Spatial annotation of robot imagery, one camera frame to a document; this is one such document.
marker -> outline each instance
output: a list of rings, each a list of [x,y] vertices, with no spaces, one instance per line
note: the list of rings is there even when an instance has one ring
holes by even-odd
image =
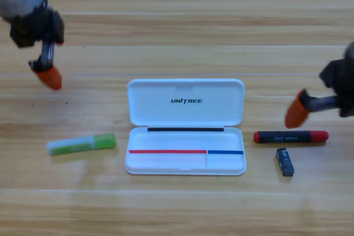
[[[327,131],[257,131],[256,143],[314,143],[328,139]]]
[[[115,146],[114,134],[101,134],[52,141],[47,144],[46,149],[50,156],[55,156],[95,149],[113,149]]]

silver metal rod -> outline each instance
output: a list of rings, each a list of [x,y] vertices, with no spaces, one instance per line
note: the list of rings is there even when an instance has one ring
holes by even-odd
[[[54,43],[44,41],[42,43],[42,53],[41,53],[41,63],[44,66],[49,66],[53,64],[54,60]]]

wooden table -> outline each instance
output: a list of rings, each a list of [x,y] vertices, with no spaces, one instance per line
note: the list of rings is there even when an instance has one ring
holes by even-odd
[[[63,89],[30,72],[0,24],[0,235],[352,236],[354,122],[313,114],[325,145],[290,145],[283,177],[257,130],[283,130],[294,95],[330,95],[318,73],[353,40],[353,0],[50,0],[66,23]],[[127,83],[231,77],[246,86],[247,171],[237,177],[134,176],[124,160]],[[114,132],[118,147],[49,157],[46,142]]]

orange fingertip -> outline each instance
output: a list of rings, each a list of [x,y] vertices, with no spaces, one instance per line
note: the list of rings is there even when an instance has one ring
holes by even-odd
[[[285,115],[285,126],[287,128],[300,127],[307,119],[309,112],[301,103],[299,97],[302,91],[297,95],[296,99],[292,102]]]
[[[62,78],[58,69],[53,66],[48,71],[34,72],[39,80],[54,91],[61,89]]]

black strip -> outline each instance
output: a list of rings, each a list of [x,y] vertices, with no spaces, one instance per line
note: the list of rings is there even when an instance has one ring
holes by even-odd
[[[223,128],[191,128],[191,127],[148,127],[148,131],[213,131],[213,132],[223,132]]]

